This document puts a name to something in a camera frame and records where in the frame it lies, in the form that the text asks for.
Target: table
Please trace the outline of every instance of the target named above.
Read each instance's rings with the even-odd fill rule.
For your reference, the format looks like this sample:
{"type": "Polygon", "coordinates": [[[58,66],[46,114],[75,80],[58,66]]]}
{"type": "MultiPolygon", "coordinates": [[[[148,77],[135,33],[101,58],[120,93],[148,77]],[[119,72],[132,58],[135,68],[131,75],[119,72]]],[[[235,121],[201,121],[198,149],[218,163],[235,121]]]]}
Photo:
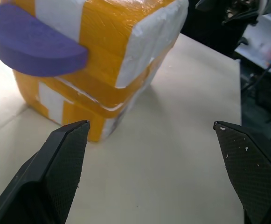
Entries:
{"type": "MultiPolygon", "coordinates": [[[[87,145],[67,223],[243,223],[212,129],[240,114],[239,64],[180,35],[118,129],[87,145]]],[[[0,194],[58,127],[25,105],[0,62],[0,194]]]]}

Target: white table surface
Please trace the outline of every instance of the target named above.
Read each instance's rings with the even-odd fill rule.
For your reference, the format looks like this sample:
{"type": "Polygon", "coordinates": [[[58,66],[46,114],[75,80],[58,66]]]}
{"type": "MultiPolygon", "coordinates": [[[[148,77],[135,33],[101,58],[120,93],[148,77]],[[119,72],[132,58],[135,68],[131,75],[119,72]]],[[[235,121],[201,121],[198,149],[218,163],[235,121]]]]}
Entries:
{"type": "MultiPolygon", "coordinates": [[[[67,223],[243,223],[212,129],[240,113],[238,63],[180,35],[118,129],[88,143],[67,223]]],[[[58,127],[25,105],[0,62],[0,194],[58,127]]]]}

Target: black machine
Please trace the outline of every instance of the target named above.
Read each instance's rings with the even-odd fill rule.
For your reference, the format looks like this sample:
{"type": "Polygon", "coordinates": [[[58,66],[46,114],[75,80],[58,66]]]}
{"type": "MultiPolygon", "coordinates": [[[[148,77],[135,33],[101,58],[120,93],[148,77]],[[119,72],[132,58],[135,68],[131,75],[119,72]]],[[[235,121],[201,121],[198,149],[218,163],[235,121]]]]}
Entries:
{"type": "Polygon", "coordinates": [[[261,133],[226,122],[215,122],[214,130],[245,224],[271,224],[271,142],[261,133]]]}
{"type": "Polygon", "coordinates": [[[90,124],[53,131],[0,196],[0,224],[64,224],[81,176],[90,124]]]}

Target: purple half-disc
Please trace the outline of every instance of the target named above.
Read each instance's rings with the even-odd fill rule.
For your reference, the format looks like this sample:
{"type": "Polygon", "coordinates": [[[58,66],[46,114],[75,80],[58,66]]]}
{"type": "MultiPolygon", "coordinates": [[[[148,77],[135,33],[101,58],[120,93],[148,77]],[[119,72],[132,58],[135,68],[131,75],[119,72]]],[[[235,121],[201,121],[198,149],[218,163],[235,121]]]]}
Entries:
{"type": "Polygon", "coordinates": [[[51,77],[84,68],[87,49],[7,3],[0,5],[0,60],[25,74],[51,77]]]}

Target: purple foam piece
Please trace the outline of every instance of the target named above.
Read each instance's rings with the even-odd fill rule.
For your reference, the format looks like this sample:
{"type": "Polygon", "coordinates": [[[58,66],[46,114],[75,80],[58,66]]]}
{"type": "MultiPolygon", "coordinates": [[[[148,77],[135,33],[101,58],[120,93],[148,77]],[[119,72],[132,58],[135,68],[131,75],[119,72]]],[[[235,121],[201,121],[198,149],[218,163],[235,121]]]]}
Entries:
{"type": "Polygon", "coordinates": [[[28,75],[52,77],[84,68],[87,49],[7,3],[0,5],[0,60],[28,75]]]}

